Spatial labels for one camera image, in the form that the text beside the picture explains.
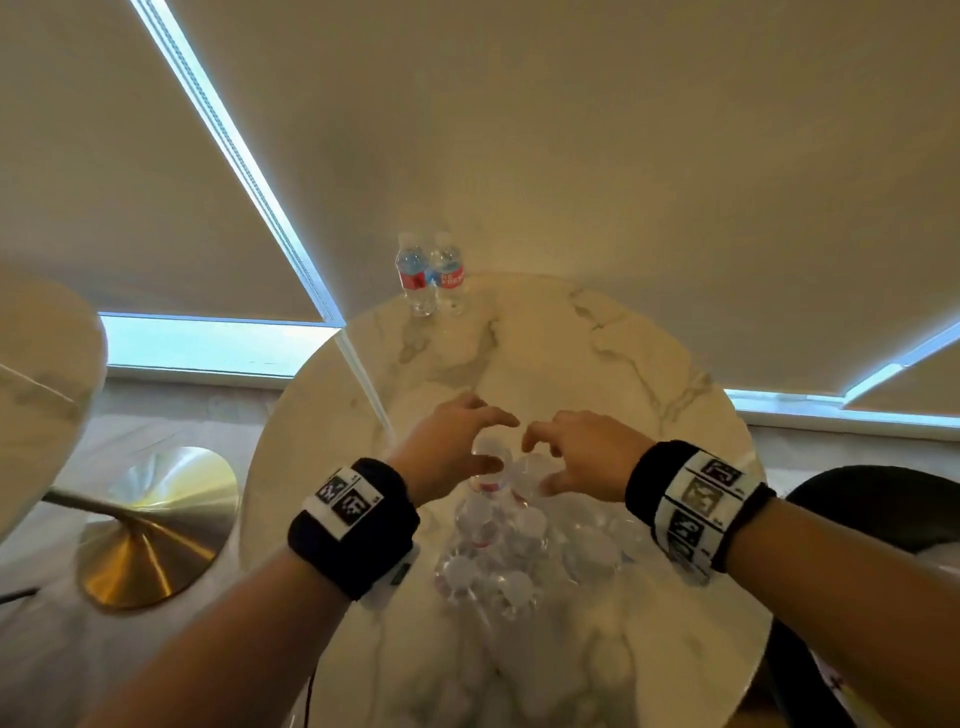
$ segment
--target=tag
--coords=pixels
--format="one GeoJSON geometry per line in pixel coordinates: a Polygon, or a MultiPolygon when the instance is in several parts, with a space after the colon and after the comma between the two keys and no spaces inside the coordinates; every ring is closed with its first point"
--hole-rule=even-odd
{"type": "Polygon", "coordinates": [[[441,273],[437,281],[441,288],[456,288],[464,282],[464,266],[460,266],[453,273],[441,273]]]}
{"type": "MultiPolygon", "coordinates": [[[[461,269],[460,279],[463,279],[463,269],[461,269]]],[[[408,291],[416,291],[420,288],[426,288],[426,275],[423,271],[420,271],[415,276],[408,276],[405,273],[400,273],[400,283],[408,291]]]]}

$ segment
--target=pile of plastic bottles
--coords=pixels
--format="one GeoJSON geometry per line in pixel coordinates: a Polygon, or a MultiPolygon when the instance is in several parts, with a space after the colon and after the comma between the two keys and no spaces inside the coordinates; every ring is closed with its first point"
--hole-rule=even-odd
{"type": "Polygon", "coordinates": [[[485,619],[528,619],[562,584],[596,588],[638,558],[649,530],[622,505],[540,493],[562,461],[538,453],[515,460],[487,437],[473,452],[505,467],[473,478],[454,513],[454,535],[435,569],[451,603],[476,607],[485,619]]]}

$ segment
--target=finger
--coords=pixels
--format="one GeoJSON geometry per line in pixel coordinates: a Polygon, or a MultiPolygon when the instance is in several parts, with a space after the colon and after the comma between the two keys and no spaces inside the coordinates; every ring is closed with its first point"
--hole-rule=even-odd
{"type": "Polygon", "coordinates": [[[478,409],[477,416],[479,417],[481,427],[492,427],[494,425],[519,427],[520,425],[520,420],[516,418],[516,415],[512,415],[510,412],[507,412],[507,410],[494,407],[490,404],[478,409]]]}
{"type": "Polygon", "coordinates": [[[555,496],[557,493],[575,490],[573,479],[567,471],[551,473],[540,482],[540,492],[545,496],[555,496]]]}
{"type": "Polygon", "coordinates": [[[471,455],[469,459],[470,475],[488,475],[503,470],[503,461],[492,455],[471,455]]]}
{"type": "Polygon", "coordinates": [[[553,448],[560,448],[560,428],[556,423],[534,422],[527,425],[527,430],[523,433],[523,440],[520,443],[520,449],[529,452],[537,443],[547,443],[551,452],[553,452],[553,448]]]}
{"type": "Polygon", "coordinates": [[[452,400],[444,402],[444,404],[449,404],[454,407],[464,407],[465,409],[478,409],[487,406],[487,403],[484,402],[476,392],[461,392],[452,400]]]}

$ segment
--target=brass table base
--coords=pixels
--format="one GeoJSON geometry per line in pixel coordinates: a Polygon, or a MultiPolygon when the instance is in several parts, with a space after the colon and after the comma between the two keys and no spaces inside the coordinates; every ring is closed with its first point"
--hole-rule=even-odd
{"type": "Polygon", "coordinates": [[[47,502],[96,514],[77,551],[77,579],[106,610],[152,607],[209,569],[227,543],[240,501],[228,462],[177,448],[130,468],[108,501],[51,489],[47,502]]]}

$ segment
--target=marble table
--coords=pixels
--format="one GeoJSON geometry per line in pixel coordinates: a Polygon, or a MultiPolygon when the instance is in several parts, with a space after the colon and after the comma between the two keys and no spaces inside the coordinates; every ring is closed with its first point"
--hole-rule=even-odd
{"type": "MultiPolygon", "coordinates": [[[[558,279],[475,276],[460,317],[412,319],[402,299],[352,321],[303,366],[253,457],[241,558],[276,549],[337,466],[383,453],[437,402],[473,390],[522,422],[608,413],[762,474],[747,427],[676,340],[558,279]]],[[[520,430],[497,436],[519,453],[520,430]]],[[[770,615],[729,577],[688,587],[649,541],[597,589],[574,589],[491,641],[436,593],[451,496],[420,511],[420,559],[382,613],[350,609],[322,657],[315,725],[722,726],[749,686],[770,615]]]]}
{"type": "Polygon", "coordinates": [[[106,373],[96,311],[0,263],[0,541],[53,484],[106,373]]]}

